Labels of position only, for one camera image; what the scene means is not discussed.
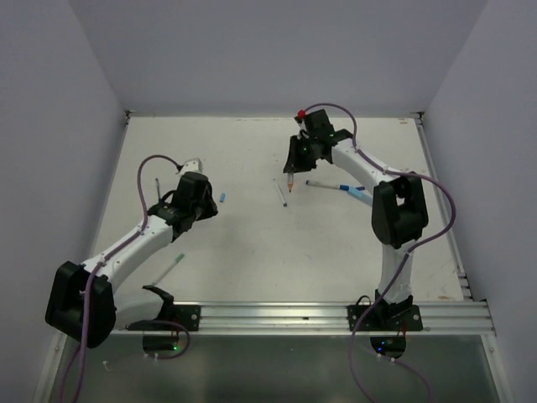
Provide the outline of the dark blue ballpoint pen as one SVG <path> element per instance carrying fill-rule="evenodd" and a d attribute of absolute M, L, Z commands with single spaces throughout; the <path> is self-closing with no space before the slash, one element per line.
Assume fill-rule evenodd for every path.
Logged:
<path fill-rule="evenodd" d="M 160 190 L 160 182 L 159 182 L 159 178 L 156 177 L 154 179 L 155 181 L 155 189 L 156 189 L 156 194 L 157 194 L 157 197 L 158 197 L 158 202 L 161 202 L 162 200 L 162 197 L 161 197 L 161 190 Z"/>

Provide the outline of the orange capped marker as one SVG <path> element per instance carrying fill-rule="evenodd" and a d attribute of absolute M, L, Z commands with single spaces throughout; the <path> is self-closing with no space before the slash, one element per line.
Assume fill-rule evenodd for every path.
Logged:
<path fill-rule="evenodd" d="M 287 173 L 287 187 L 288 187 L 288 192 L 291 193 L 294 187 L 294 173 L 293 172 Z"/>

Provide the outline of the light blue capped marker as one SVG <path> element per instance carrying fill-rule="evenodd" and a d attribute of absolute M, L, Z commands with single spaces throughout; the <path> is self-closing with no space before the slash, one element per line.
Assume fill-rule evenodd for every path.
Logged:
<path fill-rule="evenodd" d="M 277 192 L 277 195 L 279 197 L 280 204 L 282 205 L 282 207 L 287 207 L 288 203 L 287 203 L 287 201 L 285 199 L 284 193 L 283 193 L 279 183 L 275 179 L 273 179 L 273 184 L 274 184 L 274 188 L 275 188 L 275 190 Z"/>

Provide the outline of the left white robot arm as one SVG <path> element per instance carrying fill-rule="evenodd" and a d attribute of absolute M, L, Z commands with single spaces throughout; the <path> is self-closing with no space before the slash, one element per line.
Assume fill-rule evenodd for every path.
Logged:
<path fill-rule="evenodd" d="M 178 186 L 147 210 L 133 230 L 104 252 L 55 273 L 45 321 L 88 348 L 102 344 L 116 324 L 114 293 L 147 259 L 172 244 L 197 221 L 217 214 L 212 186 L 200 172 L 184 173 Z"/>

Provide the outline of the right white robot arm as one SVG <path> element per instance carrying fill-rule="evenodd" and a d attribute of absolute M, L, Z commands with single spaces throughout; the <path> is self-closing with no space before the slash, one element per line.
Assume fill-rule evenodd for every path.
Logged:
<path fill-rule="evenodd" d="M 377 288 L 382 303 L 374 308 L 373 318 L 379 327 L 393 329 L 404 319 L 401 306 L 412 299 L 409 249 L 429 224 L 421 179 L 400 175 L 359 148 L 354 134 L 346 129 L 334 129 L 323 109 L 300 110 L 295 121 L 299 132 L 290 137 L 283 168 L 288 187 L 293 186 L 295 174 L 310 172 L 319 160 L 325 160 L 346 171 L 371 195 L 371 224 L 383 245 L 381 280 Z"/>

